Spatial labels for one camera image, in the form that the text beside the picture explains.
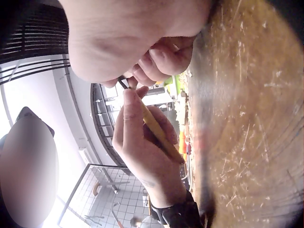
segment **black wristband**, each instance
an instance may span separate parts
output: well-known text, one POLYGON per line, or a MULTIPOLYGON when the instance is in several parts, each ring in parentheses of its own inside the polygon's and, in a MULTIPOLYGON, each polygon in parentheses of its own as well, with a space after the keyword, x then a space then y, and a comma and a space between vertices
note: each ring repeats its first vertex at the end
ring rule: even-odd
POLYGON ((156 212, 156 214, 152 213, 152 217, 163 225, 169 225, 170 228, 203 227, 197 204, 189 191, 187 191, 184 203, 167 208, 156 208, 151 204, 151 207, 156 212))

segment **wrist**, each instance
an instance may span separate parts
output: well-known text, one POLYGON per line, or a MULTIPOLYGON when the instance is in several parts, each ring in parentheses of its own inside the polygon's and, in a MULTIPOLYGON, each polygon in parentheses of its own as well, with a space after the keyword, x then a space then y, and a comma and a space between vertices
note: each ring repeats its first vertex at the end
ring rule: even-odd
POLYGON ((186 201, 187 190, 180 181, 171 188, 152 190, 149 192, 151 203, 156 208, 167 208, 186 201))

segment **air conditioner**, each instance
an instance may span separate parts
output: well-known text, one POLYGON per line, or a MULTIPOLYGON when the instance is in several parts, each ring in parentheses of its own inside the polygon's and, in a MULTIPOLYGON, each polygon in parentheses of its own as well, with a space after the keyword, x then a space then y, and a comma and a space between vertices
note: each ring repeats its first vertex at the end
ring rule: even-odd
POLYGON ((87 148, 79 148, 78 151, 86 165, 93 163, 92 157, 90 156, 87 148))

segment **knuckle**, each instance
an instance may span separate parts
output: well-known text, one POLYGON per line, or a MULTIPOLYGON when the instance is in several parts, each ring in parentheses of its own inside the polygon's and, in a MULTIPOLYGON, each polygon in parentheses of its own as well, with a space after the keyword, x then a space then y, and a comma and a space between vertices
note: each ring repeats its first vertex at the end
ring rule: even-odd
POLYGON ((137 119, 138 117, 139 117, 138 113, 128 113, 128 114, 124 114, 123 120, 132 121, 134 119, 137 119))

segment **wrist strap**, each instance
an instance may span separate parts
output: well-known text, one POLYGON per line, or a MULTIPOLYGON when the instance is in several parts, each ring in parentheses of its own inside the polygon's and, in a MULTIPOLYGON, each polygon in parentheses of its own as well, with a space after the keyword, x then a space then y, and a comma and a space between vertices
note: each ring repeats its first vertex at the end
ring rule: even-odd
POLYGON ((187 191, 184 203, 167 208, 156 208, 151 204, 151 207, 152 217, 163 225, 169 225, 170 228, 203 227, 197 204, 189 191, 187 191))

